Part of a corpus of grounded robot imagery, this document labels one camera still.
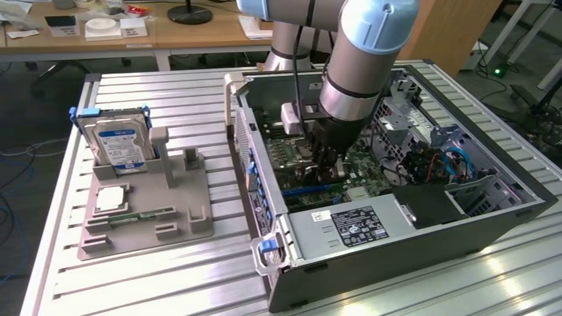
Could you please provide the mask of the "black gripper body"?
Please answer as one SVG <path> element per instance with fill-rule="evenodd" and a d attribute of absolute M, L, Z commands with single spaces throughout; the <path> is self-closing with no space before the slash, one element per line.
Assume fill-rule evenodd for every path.
<path fill-rule="evenodd" d="M 315 163 L 336 163 L 344 159 L 347 151 L 355 143 L 365 120 L 343 121 L 335 118 L 321 118 L 312 126 L 312 161 Z"/>

